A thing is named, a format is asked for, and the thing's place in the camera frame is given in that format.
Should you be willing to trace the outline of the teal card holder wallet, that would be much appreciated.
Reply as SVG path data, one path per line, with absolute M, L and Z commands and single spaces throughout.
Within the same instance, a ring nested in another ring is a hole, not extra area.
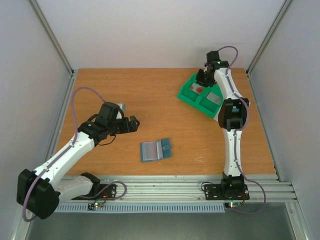
M 156 162 L 172 157 L 172 145 L 169 138 L 140 143 L 140 161 Z

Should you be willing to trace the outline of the red circle card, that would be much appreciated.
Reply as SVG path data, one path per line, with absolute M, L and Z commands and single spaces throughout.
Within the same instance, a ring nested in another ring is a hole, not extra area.
M 191 91 L 197 93 L 198 95 L 200 95 L 200 94 L 203 92 L 204 87 L 201 86 L 201 85 L 199 85 L 199 84 L 197 84 L 197 83 L 193 83 L 193 84 L 189 87 L 189 89 L 190 89 Z

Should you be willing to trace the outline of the grey card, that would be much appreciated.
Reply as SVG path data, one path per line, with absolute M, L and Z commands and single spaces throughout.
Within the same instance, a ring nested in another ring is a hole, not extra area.
M 206 96 L 206 98 L 207 98 L 209 101 L 215 103 L 216 105 L 220 105 L 221 102 L 223 101 L 223 98 L 222 98 L 222 97 L 220 97 L 219 95 L 217 95 L 217 94 L 215 94 L 215 93 L 213 93 L 213 92 L 210 92 L 210 93 Z

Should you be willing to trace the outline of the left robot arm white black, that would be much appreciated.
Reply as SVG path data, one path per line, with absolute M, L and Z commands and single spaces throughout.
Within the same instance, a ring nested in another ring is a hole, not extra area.
M 103 191 L 100 179 L 85 172 L 68 182 L 62 178 L 85 154 L 108 136 L 136 132 L 140 122 L 126 117 L 123 104 L 105 102 L 99 113 L 75 129 L 71 140 L 55 155 L 34 170 L 24 169 L 18 176 L 16 201 L 22 206 L 22 218 L 31 222 L 27 211 L 40 219 L 48 218 L 60 203 L 74 198 L 96 199 Z

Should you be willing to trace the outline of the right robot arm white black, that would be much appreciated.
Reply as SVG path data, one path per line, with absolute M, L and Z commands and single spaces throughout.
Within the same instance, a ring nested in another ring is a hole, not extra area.
M 202 87 L 218 85 L 222 93 L 217 122 L 225 140 L 225 165 L 219 184 L 206 182 L 201 188 L 207 200 L 249 199 L 245 193 L 245 176 L 241 166 L 242 130 L 248 123 L 250 101 L 242 97 L 231 73 L 231 66 L 221 60 L 219 51 L 206 54 L 205 69 L 196 74 L 196 83 Z

